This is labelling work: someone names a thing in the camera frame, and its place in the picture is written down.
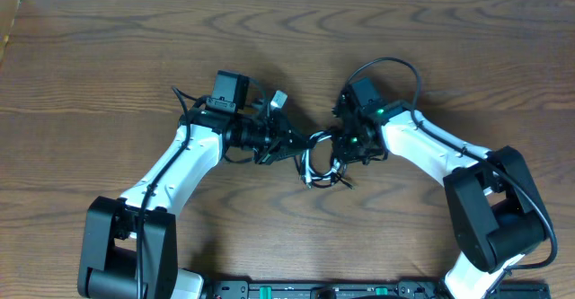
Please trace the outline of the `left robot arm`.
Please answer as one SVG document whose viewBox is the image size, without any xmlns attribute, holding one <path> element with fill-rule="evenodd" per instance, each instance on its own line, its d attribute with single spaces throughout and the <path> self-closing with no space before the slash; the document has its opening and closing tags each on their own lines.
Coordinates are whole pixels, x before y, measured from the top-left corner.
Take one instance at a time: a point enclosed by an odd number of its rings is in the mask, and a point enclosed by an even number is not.
<svg viewBox="0 0 575 299">
<path fill-rule="evenodd" d="M 307 136 L 281 109 L 278 91 L 242 112 L 253 79 L 220 70 L 210 95 L 184 106 L 169 148 L 133 187 L 118 198 L 90 205 L 77 279 L 85 298 L 202 298 L 202 275 L 179 268 L 176 220 L 204 176 L 231 147 L 252 152 L 269 165 L 301 154 Z"/>
</svg>

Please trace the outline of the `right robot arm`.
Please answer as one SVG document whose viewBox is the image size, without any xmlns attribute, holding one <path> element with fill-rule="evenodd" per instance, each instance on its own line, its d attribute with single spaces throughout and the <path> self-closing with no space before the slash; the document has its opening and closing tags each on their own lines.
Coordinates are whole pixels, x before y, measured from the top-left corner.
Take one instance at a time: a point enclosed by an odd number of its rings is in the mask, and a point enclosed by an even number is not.
<svg viewBox="0 0 575 299">
<path fill-rule="evenodd" d="M 492 151 L 429 123 L 405 101 L 386 102 L 369 79 L 345 84 L 334 116 L 343 129 L 333 158 L 343 165 L 413 163 L 446 192 L 460 254 L 436 287 L 446 298 L 538 298 L 545 285 L 506 286 L 502 280 L 542 242 L 555 242 L 553 224 L 521 153 Z"/>
</svg>

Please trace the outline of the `cardboard box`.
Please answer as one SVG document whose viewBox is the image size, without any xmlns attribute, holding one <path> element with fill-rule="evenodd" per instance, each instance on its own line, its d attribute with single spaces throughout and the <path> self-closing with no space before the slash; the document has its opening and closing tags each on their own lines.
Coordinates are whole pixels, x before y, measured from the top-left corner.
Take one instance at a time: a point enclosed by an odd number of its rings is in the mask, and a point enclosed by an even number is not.
<svg viewBox="0 0 575 299">
<path fill-rule="evenodd" d="M 21 0 L 0 0 L 0 59 L 4 55 L 10 38 L 15 16 L 20 7 Z"/>
</svg>

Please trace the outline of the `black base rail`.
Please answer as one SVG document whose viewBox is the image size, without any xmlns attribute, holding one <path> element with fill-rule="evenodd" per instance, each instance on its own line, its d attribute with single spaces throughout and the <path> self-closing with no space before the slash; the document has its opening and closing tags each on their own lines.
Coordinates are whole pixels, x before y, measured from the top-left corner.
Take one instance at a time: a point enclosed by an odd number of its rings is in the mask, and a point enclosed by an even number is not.
<svg viewBox="0 0 575 299">
<path fill-rule="evenodd" d="M 255 283 L 242 280 L 213 282 L 204 290 L 207 299 L 448 299 L 452 295 L 434 281 L 400 280 L 395 283 Z"/>
</svg>

